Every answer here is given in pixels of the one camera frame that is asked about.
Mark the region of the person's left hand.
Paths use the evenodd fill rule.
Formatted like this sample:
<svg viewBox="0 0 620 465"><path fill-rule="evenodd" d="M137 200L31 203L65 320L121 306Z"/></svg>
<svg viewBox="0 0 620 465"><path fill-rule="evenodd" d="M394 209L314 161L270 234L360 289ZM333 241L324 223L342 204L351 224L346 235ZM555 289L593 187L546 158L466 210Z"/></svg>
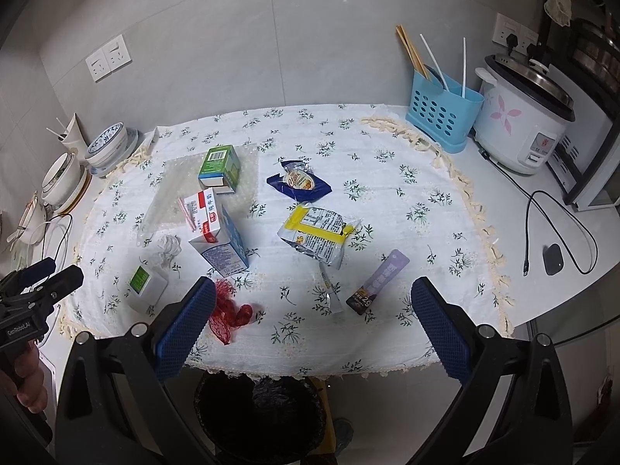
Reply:
<svg viewBox="0 0 620 465"><path fill-rule="evenodd" d="M39 351L34 340L29 341L23 353L14 361L14 371L23 380L20 387L6 373L1 373L1 389L16 396L31 413L46 409L48 395L44 386L44 373L39 362Z"/></svg>

